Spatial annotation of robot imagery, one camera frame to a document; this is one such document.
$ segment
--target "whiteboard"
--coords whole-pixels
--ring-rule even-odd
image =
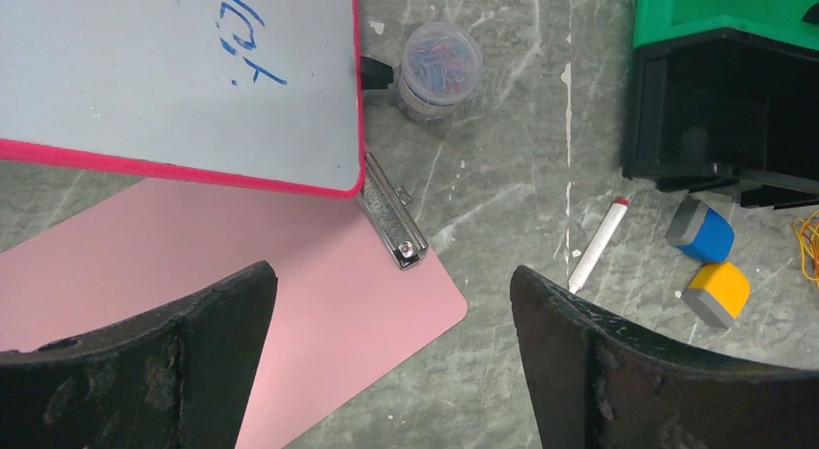
[[[0,3],[0,156],[358,187],[355,0]]]

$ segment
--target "marker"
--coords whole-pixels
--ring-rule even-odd
[[[614,231],[617,230],[617,226],[620,225],[623,216],[626,215],[628,208],[629,201],[623,198],[618,198],[614,200],[614,203],[611,203],[611,208],[608,209],[606,217],[603,218],[603,222],[597,228],[597,232],[594,233],[594,237],[589,242],[583,257],[580,258],[575,271],[569,277],[569,293],[575,295],[583,288],[594,266],[600,260],[600,256],[603,255],[603,250],[608,246],[611,236],[614,235]]]

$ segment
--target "pink border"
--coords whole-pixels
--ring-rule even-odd
[[[358,112],[358,179],[350,190],[336,190],[299,183],[271,181],[236,174],[206,171],[193,167],[176,166],[174,164],[163,164],[108,154],[48,147],[46,145],[3,138],[0,138],[0,157],[12,161],[37,162],[50,166],[87,168],[104,172],[156,177],[159,179],[231,185],[243,188],[259,188],[263,190],[284,191],[329,198],[352,198],[358,193],[364,183],[364,110],[363,97],[361,94],[361,46],[358,32],[358,0],[353,0],[353,47],[355,53],[355,77],[358,83],[358,94],[355,101],[356,111]]]

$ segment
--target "blue eraser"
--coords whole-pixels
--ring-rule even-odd
[[[734,229],[708,205],[686,197],[674,214],[665,239],[701,263],[724,263],[734,245]]]

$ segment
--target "gray marble table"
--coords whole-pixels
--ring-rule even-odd
[[[564,284],[616,196],[629,214],[580,295],[662,334],[739,357],[817,368],[819,293],[790,231],[811,210],[702,198],[737,233],[753,286],[729,330],[674,293],[697,264],[664,243],[679,194],[620,177],[617,152],[635,0],[361,0],[366,55],[396,64],[410,33],[445,20],[484,51],[474,98],[440,125],[411,124],[389,93],[365,98],[367,141],[469,303],[466,319],[291,447],[539,447],[508,285],[517,265]],[[0,163],[0,250],[137,178]]]

